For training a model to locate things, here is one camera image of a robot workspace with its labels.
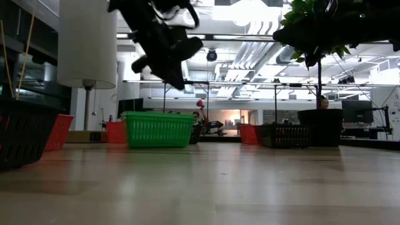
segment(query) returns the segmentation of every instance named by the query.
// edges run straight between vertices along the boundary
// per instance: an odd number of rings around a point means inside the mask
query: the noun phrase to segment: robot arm
[[[172,8],[187,9],[195,27],[168,26],[160,13]],[[146,55],[132,63],[132,70],[140,73],[149,66],[152,73],[178,90],[184,89],[181,62],[192,57],[203,43],[198,37],[188,38],[185,29],[199,26],[199,18],[189,0],[110,0],[109,12],[119,10],[131,28],[135,43]]]

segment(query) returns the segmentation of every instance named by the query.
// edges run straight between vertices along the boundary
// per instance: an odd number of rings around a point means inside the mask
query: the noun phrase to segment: computer monitor
[[[120,118],[124,111],[144,111],[143,98],[119,101],[117,117]]]
[[[373,104],[371,101],[343,100],[344,122],[373,123]]]

